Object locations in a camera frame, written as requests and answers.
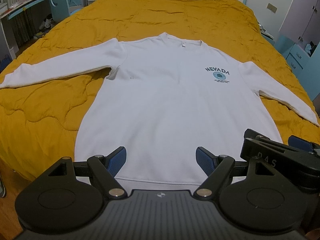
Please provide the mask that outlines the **lavender and blue wardrobe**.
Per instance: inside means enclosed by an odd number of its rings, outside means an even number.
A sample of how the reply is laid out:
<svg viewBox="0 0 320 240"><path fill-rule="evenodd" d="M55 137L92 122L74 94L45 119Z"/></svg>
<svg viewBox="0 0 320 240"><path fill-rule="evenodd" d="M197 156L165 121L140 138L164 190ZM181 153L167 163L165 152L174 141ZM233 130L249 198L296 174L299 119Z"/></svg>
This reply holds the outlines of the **lavender and blue wardrobe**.
<svg viewBox="0 0 320 240"><path fill-rule="evenodd" d="M279 33L298 43L303 36L318 0L292 0Z"/></svg>

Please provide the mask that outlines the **mustard yellow quilted bedspread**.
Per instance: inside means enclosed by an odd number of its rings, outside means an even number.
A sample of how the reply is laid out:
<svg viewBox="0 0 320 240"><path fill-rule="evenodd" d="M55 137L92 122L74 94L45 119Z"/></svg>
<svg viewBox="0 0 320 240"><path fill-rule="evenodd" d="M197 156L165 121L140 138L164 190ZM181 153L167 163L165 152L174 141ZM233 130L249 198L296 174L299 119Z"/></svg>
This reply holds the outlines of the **mustard yellow quilted bedspread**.
<svg viewBox="0 0 320 240"><path fill-rule="evenodd" d="M122 184L195 187L197 147L239 159L248 128L319 142L318 122L236 0L97 0L1 74L1 159L29 180L124 146Z"/></svg>

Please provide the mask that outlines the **beige wall switch plate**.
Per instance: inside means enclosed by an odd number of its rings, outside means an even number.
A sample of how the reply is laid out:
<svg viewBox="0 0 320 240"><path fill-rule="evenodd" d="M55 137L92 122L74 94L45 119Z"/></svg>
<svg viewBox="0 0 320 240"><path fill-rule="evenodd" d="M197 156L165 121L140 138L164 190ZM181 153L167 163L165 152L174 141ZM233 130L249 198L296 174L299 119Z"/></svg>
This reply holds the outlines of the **beige wall switch plate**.
<svg viewBox="0 0 320 240"><path fill-rule="evenodd" d="M266 8L267 8L268 10L270 10L271 12L273 12L274 14L277 12L277 7L275 7L275 6L272 5L271 3L268 3Z"/></svg>

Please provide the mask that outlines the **white Nevada sweatshirt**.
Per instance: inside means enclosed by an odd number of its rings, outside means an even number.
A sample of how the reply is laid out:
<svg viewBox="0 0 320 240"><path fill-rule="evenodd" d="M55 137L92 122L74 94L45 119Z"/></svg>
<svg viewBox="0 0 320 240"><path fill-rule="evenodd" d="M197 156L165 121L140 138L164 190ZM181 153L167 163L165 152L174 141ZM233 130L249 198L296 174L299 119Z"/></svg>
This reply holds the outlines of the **white Nevada sweatshirt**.
<svg viewBox="0 0 320 240"><path fill-rule="evenodd" d="M22 64L2 88L15 88L110 68L75 141L76 161L127 150L117 179L126 190L190 189L204 181L195 151L236 160L250 128L281 136L261 101L277 100L317 124L314 111L253 62L239 62L203 41L167 33L138 41L116 38Z"/></svg>

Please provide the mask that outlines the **blue wooden chair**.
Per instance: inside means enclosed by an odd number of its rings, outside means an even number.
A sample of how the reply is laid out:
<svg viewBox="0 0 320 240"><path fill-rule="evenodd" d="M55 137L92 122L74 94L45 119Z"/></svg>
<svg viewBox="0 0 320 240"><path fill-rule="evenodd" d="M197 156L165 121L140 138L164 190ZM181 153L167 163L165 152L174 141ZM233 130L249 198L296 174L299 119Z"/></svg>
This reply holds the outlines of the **blue wooden chair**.
<svg viewBox="0 0 320 240"><path fill-rule="evenodd" d="M49 0L51 14L55 23L59 23L82 9L81 5L70 6L69 0Z"/></svg>

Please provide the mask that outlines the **blue drawer nightstand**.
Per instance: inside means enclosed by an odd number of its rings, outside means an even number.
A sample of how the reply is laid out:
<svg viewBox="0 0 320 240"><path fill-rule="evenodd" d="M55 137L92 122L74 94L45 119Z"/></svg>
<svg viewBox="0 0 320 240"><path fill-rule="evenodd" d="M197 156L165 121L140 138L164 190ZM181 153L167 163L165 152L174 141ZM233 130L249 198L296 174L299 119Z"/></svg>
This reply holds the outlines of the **blue drawer nightstand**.
<svg viewBox="0 0 320 240"><path fill-rule="evenodd" d="M309 56L298 44L281 35L274 47L283 55L309 98L314 101L319 95L319 44Z"/></svg>

